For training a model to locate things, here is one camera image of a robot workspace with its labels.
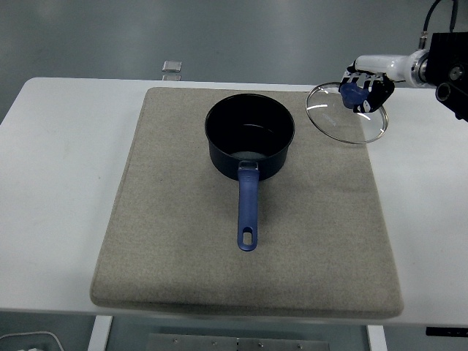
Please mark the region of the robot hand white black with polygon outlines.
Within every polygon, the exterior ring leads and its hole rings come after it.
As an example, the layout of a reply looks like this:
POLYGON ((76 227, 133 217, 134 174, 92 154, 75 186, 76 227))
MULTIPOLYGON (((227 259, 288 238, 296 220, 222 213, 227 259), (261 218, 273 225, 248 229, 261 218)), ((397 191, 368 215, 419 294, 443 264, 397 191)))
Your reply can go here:
POLYGON ((419 50, 409 56, 358 57, 346 68, 339 84, 343 105, 355 113, 373 113, 391 96, 396 83, 422 86, 420 62, 425 54, 419 50))

